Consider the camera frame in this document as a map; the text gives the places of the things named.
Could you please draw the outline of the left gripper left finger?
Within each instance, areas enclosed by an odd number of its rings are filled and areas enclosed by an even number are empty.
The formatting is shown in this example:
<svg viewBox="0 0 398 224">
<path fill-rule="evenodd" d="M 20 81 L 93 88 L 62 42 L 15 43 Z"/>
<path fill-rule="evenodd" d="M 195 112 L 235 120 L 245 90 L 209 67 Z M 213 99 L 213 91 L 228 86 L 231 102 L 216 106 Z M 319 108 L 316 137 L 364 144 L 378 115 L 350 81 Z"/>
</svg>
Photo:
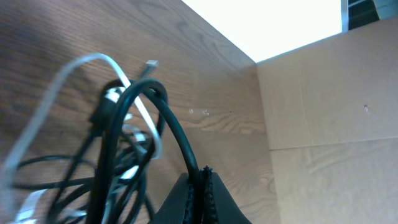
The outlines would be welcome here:
<svg viewBox="0 0 398 224">
<path fill-rule="evenodd" d="M 187 173 L 180 175 L 150 224 L 197 224 L 198 192 Z"/>
</svg>

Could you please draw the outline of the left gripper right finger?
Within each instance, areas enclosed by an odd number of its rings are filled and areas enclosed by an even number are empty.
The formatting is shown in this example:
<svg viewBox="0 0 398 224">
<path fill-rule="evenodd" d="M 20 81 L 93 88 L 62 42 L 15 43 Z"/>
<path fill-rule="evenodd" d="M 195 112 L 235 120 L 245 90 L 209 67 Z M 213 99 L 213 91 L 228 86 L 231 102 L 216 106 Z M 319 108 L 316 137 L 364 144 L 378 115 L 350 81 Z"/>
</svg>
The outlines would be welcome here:
<svg viewBox="0 0 398 224">
<path fill-rule="evenodd" d="M 203 220 L 206 224 L 251 224 L 240 211 L 228 189 L 216 172 L 206 166 L 204 180 Z"/>
</svg>

